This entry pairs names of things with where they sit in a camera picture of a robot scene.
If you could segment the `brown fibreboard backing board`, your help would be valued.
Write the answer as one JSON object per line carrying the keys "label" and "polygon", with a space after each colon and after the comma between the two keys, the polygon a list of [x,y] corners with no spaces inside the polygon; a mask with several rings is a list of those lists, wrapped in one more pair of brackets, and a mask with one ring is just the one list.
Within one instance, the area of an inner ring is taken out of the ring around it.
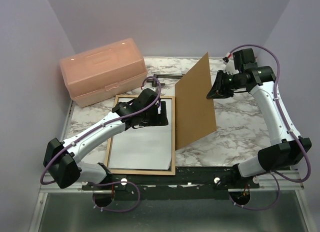
{"label": "brown fibreboard backing board", "polygon": [[212,87],[209,54],[206,53],[175,84],[175,148],[217,130],[214,102],[206,96]]}

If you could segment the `red sunset photo board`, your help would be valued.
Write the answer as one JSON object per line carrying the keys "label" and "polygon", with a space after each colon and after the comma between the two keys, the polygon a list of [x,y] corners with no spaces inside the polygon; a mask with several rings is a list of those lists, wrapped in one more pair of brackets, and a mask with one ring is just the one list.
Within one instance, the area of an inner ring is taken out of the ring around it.
{"label": "red sunset photo board", "polygon": [[173,99],[166,102],[168,125],[128,129],[113,137],[108,157],[110,169],[168,170],[173,151]]}

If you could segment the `light wooden picture frame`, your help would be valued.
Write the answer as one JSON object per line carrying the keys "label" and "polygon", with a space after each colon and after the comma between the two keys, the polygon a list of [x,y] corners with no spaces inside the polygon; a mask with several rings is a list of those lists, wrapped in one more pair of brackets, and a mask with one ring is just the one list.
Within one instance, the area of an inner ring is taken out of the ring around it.
{"label": "light wooden picture frame", "polygon": [[113,174],[176,174],[175,97],[166,102],[168,125],[128,129],[108,139],[104,164]]}

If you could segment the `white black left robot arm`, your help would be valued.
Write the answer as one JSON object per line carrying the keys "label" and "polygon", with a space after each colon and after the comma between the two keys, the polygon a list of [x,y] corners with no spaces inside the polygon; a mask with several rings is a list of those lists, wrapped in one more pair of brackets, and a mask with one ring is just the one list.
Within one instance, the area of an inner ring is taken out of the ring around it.
{"label": "white black left robot arm", "polygon": [[130,128],[167,126],[167,105],[159,93],[147,88],[128,102],[118,102],[100,121],[80,134],[59,141],[53,138],[47,144],[43,166],[59,188],[75,182],[94,183],[104,190],[110,186],[111,172],[102,163],[88,164],[83,158],[109,138]]}

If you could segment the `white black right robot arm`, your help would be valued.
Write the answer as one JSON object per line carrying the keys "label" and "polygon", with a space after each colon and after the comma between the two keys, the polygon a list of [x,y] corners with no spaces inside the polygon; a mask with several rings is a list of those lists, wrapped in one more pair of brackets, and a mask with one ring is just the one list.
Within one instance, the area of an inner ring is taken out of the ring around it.
{"label": "white black right robot arm", "polygon": [[233,97],[236,91],[247,92],[255,99],[267,126],[270,146],[258,151],[257,155],[245,162],[234,165],[230,183],[241,188],[249,177],[274,172],[282,178],[289,178],[279,169],[296,165],[305,159],[307,174],[302,179],[291,182],[302,183],[311,175],[311,164],[307,156],[312,143],[310,138],[301,136],[294,126],[278,89],[280,72],[274,72],[270,66],[258,66],[253,44],[245,44],[231,50],[224,62],[233,59],[236,73],[219,70],[207,99],[225,99]]}

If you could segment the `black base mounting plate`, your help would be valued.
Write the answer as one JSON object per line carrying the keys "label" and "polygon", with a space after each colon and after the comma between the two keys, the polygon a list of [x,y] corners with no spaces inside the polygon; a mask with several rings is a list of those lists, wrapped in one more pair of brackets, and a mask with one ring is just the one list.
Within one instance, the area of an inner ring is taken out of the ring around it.
{"label": "black base mounting plate", "polygon": [[98,202],[108,199],[102,192],[114,190],[119,201],[133,200],[131,189],[139,189],[141,200],[226,200],[229,195],[249,200],[249,190],[259,188],[251,177],[241,178],[233,167],[176,167],[175,175],[108,174],[102,182],[83,186]]}

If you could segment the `pink translucent plastic box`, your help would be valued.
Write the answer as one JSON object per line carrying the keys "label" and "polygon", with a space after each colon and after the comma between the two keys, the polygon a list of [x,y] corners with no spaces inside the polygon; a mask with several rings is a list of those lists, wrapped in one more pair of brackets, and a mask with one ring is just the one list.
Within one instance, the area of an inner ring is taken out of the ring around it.
{"label": "pink translucent plastic box", "polygon": [[59,65],[70,98],[79,107],[139,88],[148,73],[131,38],[63,58]]}

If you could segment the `aluminium extrusion rail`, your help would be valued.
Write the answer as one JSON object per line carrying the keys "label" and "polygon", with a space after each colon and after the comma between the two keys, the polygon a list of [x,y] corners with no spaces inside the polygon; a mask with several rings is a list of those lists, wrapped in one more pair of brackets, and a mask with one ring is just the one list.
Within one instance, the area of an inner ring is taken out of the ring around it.
{"label": "aluminium extrusion rail", "polygon": [[[296,191],[296,190],[304,189],[303,183],[291,182],[275,173],[273,173],[273,175],[275,176],[281,191]],[[261,176],[258,176],[257,178],[258,178],[260,190],[265,190],[265,191],[278,190],[277,182],[275,181],[274,177],[271,174],[261,175]]]}

